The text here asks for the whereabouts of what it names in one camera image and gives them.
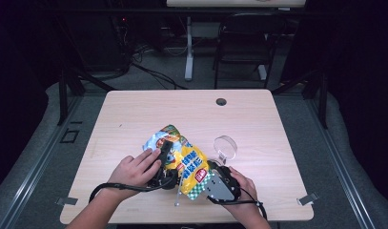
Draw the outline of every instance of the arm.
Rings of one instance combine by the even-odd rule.
[[[230,167],[231,176],[235,178],[240,187],[247,191],[253,198],[256,197],[256,189],[252,180],[240,174],[237,170]],[[241,192],[240,200],[252,200],[245,192]],[[271,228],[267,220],[259,213],[255,204],[237,204],[223,205],[237,221],[247,229],[269,229]]]
[[[149,149],[137,158],[126,156],[112,172],[108,182],[146,187],[147,182],[160,168],[161,161],[155,161],[159,154],[160,150],[152,152]],[[67,228],[105,228],[117,206],[136,194],[137,192],[132,190],[103,189]]]

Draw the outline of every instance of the wooden tabletop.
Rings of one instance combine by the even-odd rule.
[[[216,100],[224,98],[226,105]],[[231,137],[237,147],[227,162],[251,178],[264,203],[268,220],[308,220],[310,205],[303,181],[283,129],[276,104],[267,90],[117,91],[107,94],[74,179],[60,220],[67,224],[88,204],[92,190],[106,182],[119,161],[137,156],[157,131],[173,124],[206,155],[214,154],[214,139]],[[177,189],[141,193],[121,203],[110,223],[210,223],[235,219],[206,195],[190,200]]]
[[[302,8],[306,0],[167,0],[168,7]]]

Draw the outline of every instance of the hand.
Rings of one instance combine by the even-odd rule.
[[[240,184],[240,188],[247,191],[251,197],[257,200],[256,188],[253,181],[240,174],[233,167],[230,167],[231,176]],[[241,192],[241,197],[238,201],[253,200],[247,193]],[[237,221],[239,221],[247,229],[249,228],[270,228],[268,222],[259,213],[258,207],[253,203],[243,203],[236,205],[223,205]]]
[[[147,182],[154,177],[155,173],[161,166],[161,161],[154,162],[161,151],[159,149],[147,149],[137,158],[133,156],[126,156],[113,170],[109,183],[122,183],[137,187],[147,187]],[[106,198],[115,198],[121,202],[126,198],[131,198],[138,192],[132,190],[118,190],[114,188],[107,188],[101,190],[98,195],[107,195]]]

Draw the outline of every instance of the gray tape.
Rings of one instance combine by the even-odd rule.
[[[77,201],[77,198],[58,198],[55,203],[64,206],[65,204],[75,205]]]
[[[312,193],[304,198],[298,198],[297,203],[301,205],[306,205],[306,204],[313,204],[315,200],[318,199],[318,195],[316,193]]]

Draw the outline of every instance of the chair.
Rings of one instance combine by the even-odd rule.
[[[259,65],[268,66],[264,82],[267,88],[276,43],[285,25],[285,19],[278,15],[236,13],[228,16],[219,27],[214,88],[217,89],[219,63],[255,65],[255,70]]]

